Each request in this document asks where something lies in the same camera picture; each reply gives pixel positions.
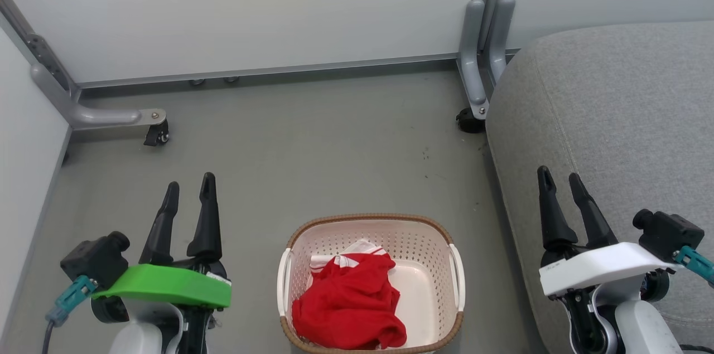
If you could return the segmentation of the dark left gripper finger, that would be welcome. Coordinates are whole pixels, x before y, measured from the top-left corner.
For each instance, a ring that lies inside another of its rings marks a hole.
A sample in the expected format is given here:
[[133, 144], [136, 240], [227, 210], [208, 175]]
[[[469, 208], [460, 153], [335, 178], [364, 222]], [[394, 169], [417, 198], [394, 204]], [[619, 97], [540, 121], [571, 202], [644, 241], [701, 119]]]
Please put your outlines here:
[[179, 208], [180, 186], [173, 181], [169, 183], [161, 207], [157, 212], [151, 230], [146, 239], [140, 264], [168, 266], [173, 263], [171, 256], [171, 239], [173, 220]]
[[199, 201], [201, 209], [194, 238], [187, 246], [187, 255], [201, 260], [221, 260], [223, 250], [216, 176], [211, 172], [203, 176]]

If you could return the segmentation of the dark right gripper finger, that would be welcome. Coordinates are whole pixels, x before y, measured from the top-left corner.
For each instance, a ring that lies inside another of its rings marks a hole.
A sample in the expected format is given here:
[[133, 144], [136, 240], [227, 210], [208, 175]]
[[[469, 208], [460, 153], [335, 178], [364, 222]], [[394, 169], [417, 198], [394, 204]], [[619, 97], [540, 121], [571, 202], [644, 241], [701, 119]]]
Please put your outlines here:
[[565, 252], [576, 245], [578, 237], [564, 217], [550, 169], [540, 166], [537, 169], [537, 179], [543, 247], [546, 252]]
[[609, 223], [605, 220], [604, 214], [597, 206], [596, 201], [582, 183], [579, 174], [571, 173], [568, 180], [573, 200], [581, 212], [582, 222], [586, 229], [586, 247], [597, 249], [617, 244], [617, 237], [615, 237]]

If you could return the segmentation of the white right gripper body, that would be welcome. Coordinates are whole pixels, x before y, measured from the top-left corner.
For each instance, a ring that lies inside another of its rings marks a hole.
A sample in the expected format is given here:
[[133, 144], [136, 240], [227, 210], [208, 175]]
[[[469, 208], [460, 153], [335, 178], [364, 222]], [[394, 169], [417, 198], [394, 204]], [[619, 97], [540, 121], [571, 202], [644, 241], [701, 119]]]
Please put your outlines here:
[[561, 259], [539, 269], [546, 296], [644, 275], [658, 269], [683, 270], [683, 265], [660, 260], [637, 243], [617, 243]]

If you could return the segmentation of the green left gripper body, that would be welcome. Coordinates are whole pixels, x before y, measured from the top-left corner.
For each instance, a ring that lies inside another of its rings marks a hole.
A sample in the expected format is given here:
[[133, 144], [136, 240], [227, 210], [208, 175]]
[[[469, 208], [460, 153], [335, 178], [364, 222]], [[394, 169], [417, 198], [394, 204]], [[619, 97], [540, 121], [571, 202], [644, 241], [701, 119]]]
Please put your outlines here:
[[92, 298], [118, 297], [217, 310], [230, 306], [231, 293], [232, 283], [219, 260], [186, 259], [171, 266], [130, 266], [112, 286], [93, 293]]

